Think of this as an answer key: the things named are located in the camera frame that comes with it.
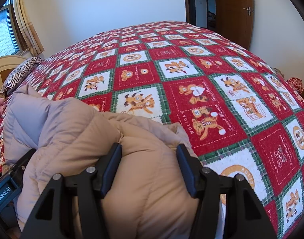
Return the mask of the lilac quilted puffer jacket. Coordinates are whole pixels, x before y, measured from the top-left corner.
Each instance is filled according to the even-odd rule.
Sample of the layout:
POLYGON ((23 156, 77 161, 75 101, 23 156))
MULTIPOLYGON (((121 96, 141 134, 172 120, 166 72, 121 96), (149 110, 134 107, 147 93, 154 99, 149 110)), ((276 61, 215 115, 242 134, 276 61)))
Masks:
POLYGON ((123 156, 102 202, 111 238, 188 238, 198 200, 188 194, 176 158, 179 144, 191 149, 179 123, 99 112, 72 97, 52 101, 29 85, 10 97, 3 126, 5 166, 36 151, 15 199, 19 227, 54 174, 79 174, 116 142, 123 156))

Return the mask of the red patchwork bear bedspread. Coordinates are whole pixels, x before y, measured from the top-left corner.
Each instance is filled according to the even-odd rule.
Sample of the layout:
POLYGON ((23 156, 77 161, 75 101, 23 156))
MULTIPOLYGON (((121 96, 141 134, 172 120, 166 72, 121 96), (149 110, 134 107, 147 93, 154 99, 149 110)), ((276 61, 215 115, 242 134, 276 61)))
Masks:
MULTIPOLYGON (((304 99, 220 34, 176 21, 99 33, 42 61, 4 97, 6 108, 25 85, 52 101, 72 97, 99 112, 179 123, 202 166, 248 180, 277 238, 304 238, 304 99)), ((6 108, 0 176, 16 163, 5 166, 6 108)), ((17 197, 0 213, 0 238, 21 238, 17 197)))

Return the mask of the striped pillow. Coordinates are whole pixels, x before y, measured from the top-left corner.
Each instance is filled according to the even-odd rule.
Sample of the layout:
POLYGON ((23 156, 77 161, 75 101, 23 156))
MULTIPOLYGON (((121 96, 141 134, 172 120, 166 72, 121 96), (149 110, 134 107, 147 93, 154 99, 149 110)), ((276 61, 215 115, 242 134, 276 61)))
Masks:
POLYGON ((19 64, 3 82, 0 94, 9 96, 42 61, 41 57, 30 57, 19 64))

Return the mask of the cream wooden headboard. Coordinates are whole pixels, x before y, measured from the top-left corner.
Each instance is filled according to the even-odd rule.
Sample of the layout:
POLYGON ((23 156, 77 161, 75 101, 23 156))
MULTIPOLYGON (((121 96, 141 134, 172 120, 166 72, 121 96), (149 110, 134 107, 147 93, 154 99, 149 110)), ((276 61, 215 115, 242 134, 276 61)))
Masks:
POLYGON ((26 60, 22 56, 3 56, 0 57, 0 88, 5 82, 9 74, 22 62, 26 60))

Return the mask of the red floral bag on floor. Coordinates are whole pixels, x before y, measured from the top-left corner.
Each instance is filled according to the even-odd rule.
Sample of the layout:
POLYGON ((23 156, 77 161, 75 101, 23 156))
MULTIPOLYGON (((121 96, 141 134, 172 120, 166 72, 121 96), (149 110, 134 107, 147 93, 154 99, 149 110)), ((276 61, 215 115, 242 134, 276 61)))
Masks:
POLYGON ((301 94, 303 92, 304 86, 300 78, 291 77, 287 82, 297 93, 301 94))

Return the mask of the right beige floral curtain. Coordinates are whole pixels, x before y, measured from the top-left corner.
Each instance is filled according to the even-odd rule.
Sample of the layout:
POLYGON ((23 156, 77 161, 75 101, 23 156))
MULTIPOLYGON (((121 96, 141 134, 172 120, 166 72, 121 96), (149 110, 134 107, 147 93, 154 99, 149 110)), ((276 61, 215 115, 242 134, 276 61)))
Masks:
POLYGON ((13 0, 13 9, 20 33, 31 55, 35 57, 40 55, 44 51, 44 47, 26 12, 24 0, 13 0))

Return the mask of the brown wooden door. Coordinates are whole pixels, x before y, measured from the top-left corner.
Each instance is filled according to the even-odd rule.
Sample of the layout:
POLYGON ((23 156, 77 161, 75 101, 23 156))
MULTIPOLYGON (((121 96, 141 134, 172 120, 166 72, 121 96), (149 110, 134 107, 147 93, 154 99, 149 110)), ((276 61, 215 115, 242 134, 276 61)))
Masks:
POLYGON ((254 0, 216 0, 216 33, 250 48, 253 30, 254 0), (251 7, 251 16, 243 8, 251 7))

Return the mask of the window with metal frame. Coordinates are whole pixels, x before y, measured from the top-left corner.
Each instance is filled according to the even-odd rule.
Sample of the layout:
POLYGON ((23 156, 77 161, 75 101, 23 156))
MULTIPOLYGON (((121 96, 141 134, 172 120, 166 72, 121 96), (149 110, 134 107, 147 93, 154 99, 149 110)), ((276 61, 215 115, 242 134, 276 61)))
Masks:
POLYGON ((0 57, 18 55, 28 49, 15 18, 13 0, 0 10, 0 57))

